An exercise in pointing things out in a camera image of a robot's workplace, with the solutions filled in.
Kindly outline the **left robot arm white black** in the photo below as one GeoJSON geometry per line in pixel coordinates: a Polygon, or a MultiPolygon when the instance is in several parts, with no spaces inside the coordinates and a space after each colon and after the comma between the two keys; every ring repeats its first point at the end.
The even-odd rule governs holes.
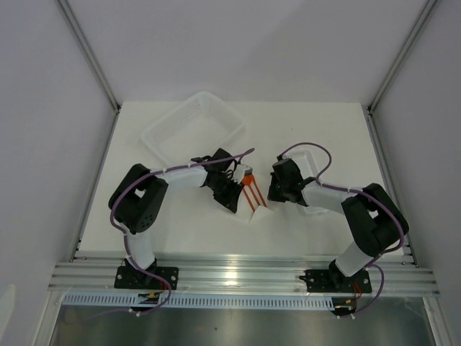
{"type": "Polygon", "coordinates": [[[213,199],[237,213],[243,192],[242,179],[234,179],[244,156],[233,156],[219,148],[212,156],[191,159],[183,165],[151,170],[133,165],[109,199],[109,222],[122,232],[126,260],[133,267],[131,280],[140,288],[156,281],[156,256],[151,246],[149,228],[155,223],[167,195],[192,188],[211,189],[213,199]]]}

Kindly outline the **orange plastic spoon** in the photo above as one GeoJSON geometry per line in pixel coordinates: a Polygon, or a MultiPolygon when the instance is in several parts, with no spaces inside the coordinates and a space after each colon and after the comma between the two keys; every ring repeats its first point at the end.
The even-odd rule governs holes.
{"type": "Polygon", "coordinates": [[[260,205],[258,205],[257,201],[255,200],[255,197],[256,197],[256,193],[254,191],[254,186],[253,186],[253,182],[250,181],[250,187],[248,187],[247,189],[248,191],[248,194],[252,200],[252,203],[254,204],[254,207],[255,209],[257,209],[260,205]]]}

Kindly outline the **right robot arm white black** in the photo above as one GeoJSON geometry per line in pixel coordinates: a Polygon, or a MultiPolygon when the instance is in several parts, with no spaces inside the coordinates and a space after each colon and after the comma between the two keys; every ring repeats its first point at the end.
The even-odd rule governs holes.
{"type": "Polygon", "coordinates": [[[353,242],[321,271],[324,278],[319,283],[305,271],[301,279],[310,292],[349,291],[368,265],[400,247],[409,232],[407,220],[381,185],[348,189],[326,184],[302,173],[301,162],[286,155],[279,155],[272,165],[267,198],[332,211],[346,219],[353,242]]]}

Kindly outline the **orange plastic knife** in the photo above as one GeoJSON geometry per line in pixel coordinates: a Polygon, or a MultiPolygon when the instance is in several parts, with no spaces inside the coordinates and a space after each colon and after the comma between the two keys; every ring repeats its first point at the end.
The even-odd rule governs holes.
{"type": "Polygon", "coordinates": [[[258,205],[263,205],[265,208],[267,207],[267,202],[264,199],[264,196],[259,188],[256,175],[253,176],[253,186],[254,186],[254,191],[256,193],[255,200],[257,201],[258,205]]]}

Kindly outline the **white paper napkin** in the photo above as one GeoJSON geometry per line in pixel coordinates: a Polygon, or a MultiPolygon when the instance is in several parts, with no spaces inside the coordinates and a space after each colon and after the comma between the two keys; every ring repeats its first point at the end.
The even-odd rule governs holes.
{"type": "Polygon", "coordinates": [[[243,224],[252,224],[270,216],[273,212],[273,210],[260,205],[255,211],[250,208],[242,208],[238,209],[236,213],[226,212],[225,215],[233,221],[243,224]]]}

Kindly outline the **orange plastic fork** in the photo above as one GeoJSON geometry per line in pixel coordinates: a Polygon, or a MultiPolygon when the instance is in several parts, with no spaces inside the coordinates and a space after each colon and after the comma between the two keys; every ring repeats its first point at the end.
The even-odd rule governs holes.
{"type": "Polygon", "coordinates": [[[247,200],[247,202],[248,202],[248,204],[249,204],[250,209],[251,209],[252,212],[254,213],[256,209],[255,209],[254,204],[252,203],[252,200],[251,200],[251,198],[250,198],[250,196],[249,196],[249,194],[248,194],[248,191],[247,191],[248,187],[250,187],[249,176],[245,176],[245,177],[242,179],[242,184],[243,184],[243,189],[242,189],[242,191],[243,191],[243,193],[244,193],[244,195],[245,195],[245,197],[246,197],[246,200],[247,200]]]}

